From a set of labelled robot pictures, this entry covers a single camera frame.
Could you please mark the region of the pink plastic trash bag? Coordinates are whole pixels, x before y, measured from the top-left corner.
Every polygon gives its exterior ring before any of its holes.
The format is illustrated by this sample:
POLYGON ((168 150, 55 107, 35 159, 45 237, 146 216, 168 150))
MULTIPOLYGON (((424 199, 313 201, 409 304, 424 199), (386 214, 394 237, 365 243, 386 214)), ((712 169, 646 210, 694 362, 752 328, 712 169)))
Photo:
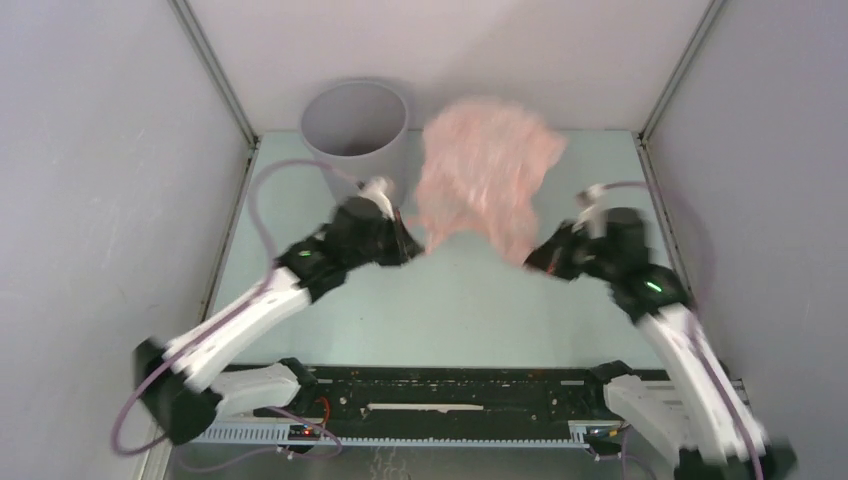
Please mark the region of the pink plastic trash bag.
POLYGON ((567 146, 566 136, 515 102, 471 97, 445 107, 422 130, 414 222, 425 251, 471 231, 505 262, 522 265, 539 231, 533 198, 567 146))

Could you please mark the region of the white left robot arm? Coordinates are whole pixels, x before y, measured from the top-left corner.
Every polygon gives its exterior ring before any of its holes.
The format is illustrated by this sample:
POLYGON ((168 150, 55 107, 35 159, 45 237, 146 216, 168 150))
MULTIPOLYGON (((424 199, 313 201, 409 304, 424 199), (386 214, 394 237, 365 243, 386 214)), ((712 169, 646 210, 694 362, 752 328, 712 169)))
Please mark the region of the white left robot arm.
POLYGON ((165 345, 151 338, 140 343, 133 358, 140 401, 173 445, 237 413, 282 407, 292 416, 308 414, 317 381, 299 361, 229 371, 231 361, 276 324, 343 285, 351 271, 401 266, 423 251, 388 200, 346 199, 329 222, 274 257, 270 273, 212 319, 165 345))

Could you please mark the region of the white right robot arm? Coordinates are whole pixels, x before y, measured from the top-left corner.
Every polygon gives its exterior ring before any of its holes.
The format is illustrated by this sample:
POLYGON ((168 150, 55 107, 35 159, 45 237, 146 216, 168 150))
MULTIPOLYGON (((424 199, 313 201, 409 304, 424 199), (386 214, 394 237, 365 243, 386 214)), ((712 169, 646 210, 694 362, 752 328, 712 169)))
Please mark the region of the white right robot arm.
POLYGON ((524 264, 566 281, 585 275, 606 282, 681 402, 669 407, 623 363, 610 362, 581 392, 588 414, 620 417, 667 459, 677 479, 785 479, 796 467, 793 448, 770 440, 736 393, 677 274, 654 263, 638 210, 615 207, 593 220, 565 221, 524 264))

